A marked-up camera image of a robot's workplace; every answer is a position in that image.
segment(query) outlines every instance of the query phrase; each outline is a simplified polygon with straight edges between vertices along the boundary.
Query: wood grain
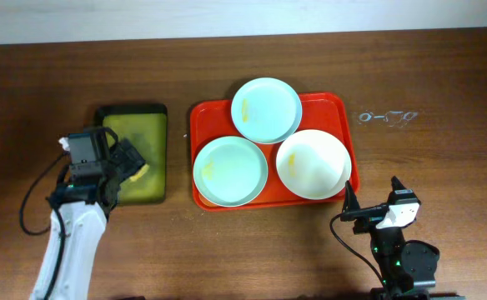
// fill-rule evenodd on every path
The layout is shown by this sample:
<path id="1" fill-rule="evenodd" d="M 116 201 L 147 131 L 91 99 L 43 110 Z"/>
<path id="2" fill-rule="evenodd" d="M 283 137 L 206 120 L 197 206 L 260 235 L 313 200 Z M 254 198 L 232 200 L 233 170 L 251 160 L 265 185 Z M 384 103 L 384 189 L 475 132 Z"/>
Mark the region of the wood grain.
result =
<path id="1" fill-rule="evenodd" d="M 28 297 L 47 237 L 24 236 L 18 207 L 31 181 L 94 107 L 154 100 L 168 107 L 168 196 L 113 212 L 89 297 L 296 298 L 379 285 L 328 229 L 340 204 L 208 213 L 191 198 L 187 113 L 231 98 L 244 82 L 279 78 L 299 93 L 338 94 L 349 115 L 363 206 L 399 176 L 423 205 L 405 230 L 441 251 L 435 292 L 487 298 L 487 28 L 272 37 L 0 46 L 0 298 Z M 360 113 L 411 111 L 404 127 Z M 37 188 L 31 228 L 48 223 Z M 346 242 L 369 257 L 369 237 Z"/>

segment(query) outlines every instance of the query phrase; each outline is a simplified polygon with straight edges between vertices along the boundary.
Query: food residue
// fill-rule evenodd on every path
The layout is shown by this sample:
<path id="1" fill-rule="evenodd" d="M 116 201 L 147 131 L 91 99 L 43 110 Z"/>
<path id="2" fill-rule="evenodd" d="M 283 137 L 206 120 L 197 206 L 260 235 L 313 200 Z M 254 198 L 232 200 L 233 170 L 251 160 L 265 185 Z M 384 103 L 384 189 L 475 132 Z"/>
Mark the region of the food residue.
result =
<path id="1" fill-rule="evenodd" d="M 201 169 L 201 176 L 208 180 L 212 180 L 212 173 L 213 173 L 213 161 L 210 161 L 206 166 Z"/>
<path id="2" fill-rule="evenodd" d="M 248 101 L 244 99 L 242 101 L 242 122 L 246 123 L 249 120 L 249 112 L 248 112 Z"/>

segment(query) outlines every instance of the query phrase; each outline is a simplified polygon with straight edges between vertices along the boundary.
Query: black cable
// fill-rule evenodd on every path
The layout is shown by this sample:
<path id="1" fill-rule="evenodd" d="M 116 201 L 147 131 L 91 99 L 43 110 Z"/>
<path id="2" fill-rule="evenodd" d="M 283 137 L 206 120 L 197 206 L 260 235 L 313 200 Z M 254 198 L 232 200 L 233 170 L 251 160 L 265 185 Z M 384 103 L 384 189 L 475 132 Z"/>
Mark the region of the black cable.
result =
<path id="1" fill-rule="evenodd" d="M 28 230 L 28 228 L 25 227 L 25 222 L 23 221 L 23 213 L 25 211 L 25 205 L 27 205 L 27 200 L 28 197 L 30 197 L 30 194 L 33 192 L 33 189 L 38 185 L 40 180 L 51 171 L 51 169 L 63 158 L 67 155 L 66 152 L 60 153 L 60 155 L 36 178 L 36 180 L 33 182 L 33 184 L 30 186 L 30 188 L 27 191 L 27 194 L 25 195 L 25 198 L 23 199 L 23 202 L 21 202 L 21 208 L 19 208 L 19 226 L 21 226 L 21 229 L 28 235 L 30 236 L 37 236 L 46 233 L 49 231 L 50 226 L 47 228 L 39 231 L 39 232 L 33 232 Z"/>
<path id="2" fill-rule="evenodd" d="M 336 219 L 342 217 L 342 213 L 336 215 L 335 217 L 333 217 L 331 220 L 330 220 L 330 224 L 329 224 L 329 227 L 330 227 L 330 232 L 333 233 L 334 237 L 338 240 L 338 242 L 344 246 L 346 249 L 348 249 L 352 254 L 354 254 L 357 258 L 360 258 L 362 259 L 363 262 L 365 262 L 375 273 L 375 275 L 377 275 L 377 278 L 379 279 L 380 281 L 380 284 L 383 285 L 383 288 L 384 288 L 384 291 L 386 292 L 386 295 L 388 296 L 388 298 L 391 300 L 392 297 L 390 296 L 389 294 L 389 290 L 388 288 L 386 287 L 386 283 L 384 283 L 384 280 L 383 280 L 383 277 L 380 276 L 379 274 L 379 271 L 377 271 L 377 269 L 374 267 L 373 264 L 371 264 L 371 262 L 369 262 L 369 260 L 366 259 L 366 257 L 363 257 L 362 255 L 360 255 L 358 252 L 356 252 L 355 250 L 353 250 L 348 244 L 346 244 L 339 236 L 338 234 L 336 234 L 336 232 L 334 231 L 334 228 L 333 228 L 333 223 L 334 221 L 336 221 Z"/>
<path id="3" fill-rule="evenodd" d="M 53 276 L 51 277 L 51 282 L 49 283 L 47 292 L 43 297 L 44 300 L 48 300 L 49 297 L 51 297 L 51 293 L 54 289 L 54 284 L 56 283 L 58 278 L 58 272 L 60 271 L 60 265 L 62 264 L 63 250 L 66 246 L 66 226 L 63 223 L 62 214 L 58 211 L 58 207 L 56 207 L 55 205 L 52 206 L 54 213 L 57 215 L 58 223 L 60 224 L 60 246 L 58 247 L 57 262 L 54 265 Z"/>

